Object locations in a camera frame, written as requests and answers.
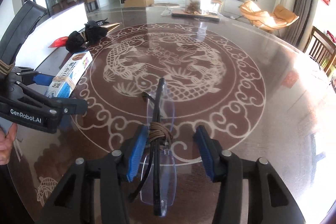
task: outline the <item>red cloth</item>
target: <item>red cloth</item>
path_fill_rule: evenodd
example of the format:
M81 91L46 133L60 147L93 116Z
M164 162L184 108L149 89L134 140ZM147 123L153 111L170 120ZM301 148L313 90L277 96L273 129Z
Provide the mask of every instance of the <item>red cloth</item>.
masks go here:
M327 31L327 35L330 36L331 41L336 44L336 38L331 34L331 32Z

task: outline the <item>brown tabletop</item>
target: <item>brown tabletop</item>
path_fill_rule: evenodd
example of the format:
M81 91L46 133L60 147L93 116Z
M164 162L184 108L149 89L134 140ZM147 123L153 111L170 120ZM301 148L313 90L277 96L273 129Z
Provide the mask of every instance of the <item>brown tabletop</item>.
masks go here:
M152 206L140 199L127 203L132 223L212 222L220 185L206 177L192 140L200 124L239 157L267 158L307 223L320 223L336 199L336 95L323 70L297 49L245 23L172 18L162 16L163 11L150 7L89 14L89 19L122 25L90 48L93 62L72 94L88 101L87 114L64 117L54 135L19 127L8 165L32 218L38 219L76 158L100 158L147 123L141 92L155 91L164 77L175 106L176 196L164 218L153 216ZM68 58L65 49L57 49L38 70L55 75ZM125 194L138 182L124 185ZM246 192L243 196L245 220Z

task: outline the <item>bolt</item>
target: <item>bolt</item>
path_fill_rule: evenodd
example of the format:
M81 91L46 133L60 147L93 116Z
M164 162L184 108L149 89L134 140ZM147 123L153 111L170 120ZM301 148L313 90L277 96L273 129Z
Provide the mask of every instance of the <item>bolt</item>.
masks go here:
M82 164L84 162L84 159L83 158L78 158L76 159L76 164L79 165L79 164Z
M222 155L224 157L230 157L232 155L232 152L230 150L223 150Z
M266 158L260 158L260 159L259 159L259 162L260 162L261 164L267 164L267 163L268 163L268 160L267 160Z
M118 157L120 155L121 155L121 151L120 150L116 149L116 150L112 151L112 156Z

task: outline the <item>wooden board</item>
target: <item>wooden board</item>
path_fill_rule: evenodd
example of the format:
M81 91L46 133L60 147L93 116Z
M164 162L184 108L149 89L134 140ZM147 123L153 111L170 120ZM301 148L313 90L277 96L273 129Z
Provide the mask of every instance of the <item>wooden board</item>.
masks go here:
M190 17L190 18L199 18L203 20L211 20L211 21L216 21L219 22L219 16L217 15L193 15L186 13L184 10L181 9L175 9L171 12L171 15L173 17Z

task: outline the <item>human hand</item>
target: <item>human hand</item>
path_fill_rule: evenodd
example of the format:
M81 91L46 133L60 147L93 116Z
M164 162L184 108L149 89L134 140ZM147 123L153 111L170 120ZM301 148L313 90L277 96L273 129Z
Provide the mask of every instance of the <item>human hand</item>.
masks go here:
M7 136L0 129L0 165L5 165L9 162L11 156L11 150L13 148L13 142L16 139L17 124L13 123L8 130Z

